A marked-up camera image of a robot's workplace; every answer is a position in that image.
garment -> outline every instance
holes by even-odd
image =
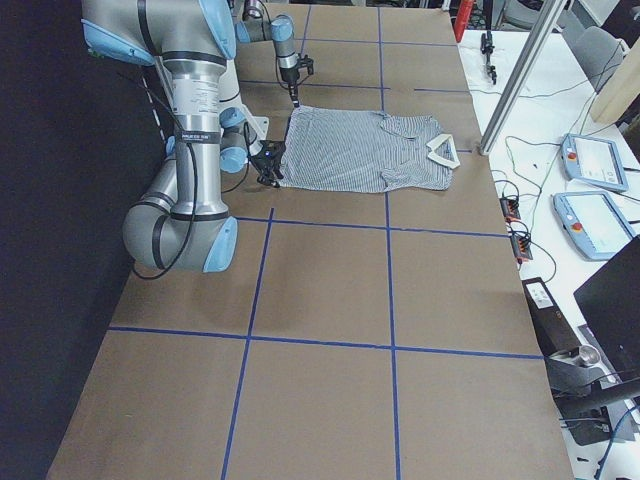
[[[427,142],[440,133],[431,116],[301,106],[291,115],[280,184],[364,193],[404,187],[446,190],[451,169],[427,158]],[[452,158],[448,143],[437,153]]]

white table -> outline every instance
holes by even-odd
[[[492,63],[496,66],[498,81],[494,86],[484,73],[484,56],[480,53],[481,31],[467,31],[459,45],[459,52],[472,90],[473,104],[481,131],[484,132],[489,119],[500,98],[497,94],[483,92],[502,92],[515,62],[526,41],[526,33],[494,32],[495,51]],[[569,47],[559,34],[553,34],[540,55],[533,71],[521,92],[521,96],[532,96],[556,92],[585,81],[586,77],[573,57]],[[507,154],[505,138],[515,136],[529,142],[561,143],[569,133],[590,134],[606,125],[596,124],[586,115],[586,111],[594,98],[594,91],[588,81],[567,92],[548,98],[520,98],[501,132],[501,135],[489,156],[491,168],[506,173],[508,180],[520,188],[520,193],[538,193],[536,187],[514,174],[512,163]],[[605,128],[595,135],[616,142],[623,165],[638,168],[633,153],[622,135],[615,127]],[[556,157],[558,147],[529,146],[515,139],[509,140],[518,173],[540,185],[549,172],[540,197],[533,221],[535,199],[521,198],[520,213],[529,227],[533,224],[532,239],[542,245],[553,255],[557,262],[557,273],[547,286],[567,317],[576,329],[585,323],[573,292],[584,283],[604,262],[585,261],[576,250],[571,240],[556,217],[551,195],[567,191],[598,190],[596,187],[578,181],[567,181],[563,174],[561,160]],[[505,178],[501,172],[494,172],[496,180]],[[640,174],[628,173],[631,189],[629,195],[640,198]],[[499,183],[497,192],[501,193],[504,183]],[[513,193],[507,186],[506,194]],[[628,220],[640,219],[640,203],[615,196],[615,201]],[[537,249],[533,248],[534,260],[523,264],[520,270],[522,279],[540,276],[544,280],[553,272],[552,261]],[[584,338],[576,329],[579,338]],[[640,440],[636,442],[616,444],[611,451],[602,480],[614,480],[616,477],[640,478]],[[565,432],[567,450],[572,461],[574,474],[578,478],[593,478],[599,460],[606,448],[606,443],[587,447],[578,446],[568,432]],[[589,462],[578,462],[576,457],[588,458]]]

